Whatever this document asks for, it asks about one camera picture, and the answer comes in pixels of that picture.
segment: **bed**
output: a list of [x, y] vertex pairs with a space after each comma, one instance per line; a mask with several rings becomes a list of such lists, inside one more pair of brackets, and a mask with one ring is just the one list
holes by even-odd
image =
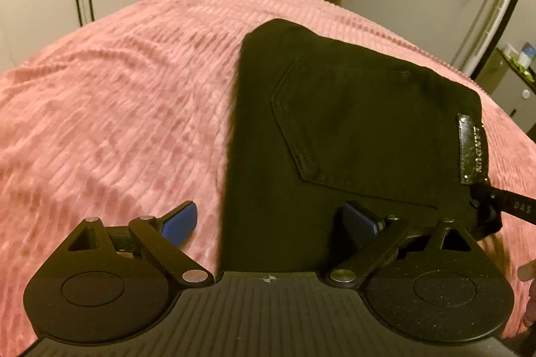
[[[22, 306], [25, 285], [86, 217], [125, 225], [191, 199], [199, 222], [184, 251], [216, 270], [239, 49], [245, 34], [273, 18], [476, 90], [492, 183], [536, 197], [536, 145], [473, 81], [387, 29], [323, 0], [144, 0], [0, 77], [2, 357], [35, 339]], [[503, 222], [481, 245], [515, 291], [506, 338], [525, 330], [530, 284], [515, 271], [536, 258], [536, 227], [506, 214]]]

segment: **pink blanket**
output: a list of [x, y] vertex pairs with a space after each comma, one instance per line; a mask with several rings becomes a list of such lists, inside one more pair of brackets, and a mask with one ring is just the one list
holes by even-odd
[[[471, 80], [381, 26], [322, 0], [145, 0], [0, 77], [0, 355], [34, 340], [26, 283], [84, 217], [125, 225], [191, 199], [186, 253], [215, 270], [230, 90], [241, 41], [273, 18], [429, 67], [482, 98], [495, 186], [536, 197], [536, 145]], [[504, 216], [522, 331], [536, 227]], [[494, 255], [491, 240], [484, 241]]]

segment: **human hand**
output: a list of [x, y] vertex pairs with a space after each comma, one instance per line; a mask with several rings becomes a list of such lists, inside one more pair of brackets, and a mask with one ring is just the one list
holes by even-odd
[[523, 315], [523, 324], [526, 327], [532, 326], [536, 322], [536, 260], [519, 266], [517, 269], [517, 277], [521, 281], [532, 280], [529, 289], [529, 302], [525, 314]]

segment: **back pocket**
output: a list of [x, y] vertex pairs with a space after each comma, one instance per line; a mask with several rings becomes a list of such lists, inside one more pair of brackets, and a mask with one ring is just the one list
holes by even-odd
[[300, 178], [436, 207], [435, 106], [425, 77], [296, 61], [272, 108]]

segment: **blue gripper pad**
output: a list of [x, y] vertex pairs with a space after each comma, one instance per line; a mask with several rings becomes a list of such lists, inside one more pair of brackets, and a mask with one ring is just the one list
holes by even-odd
[[354, 202], [342, 207], [342, 223], [359, 250], [385, 228], [384, 220]]
[[173, 245], [179, 246], [194, 231], [197, 225], [197, 206], [191, 203], [173, 215], [162, 225], [162, 236]]

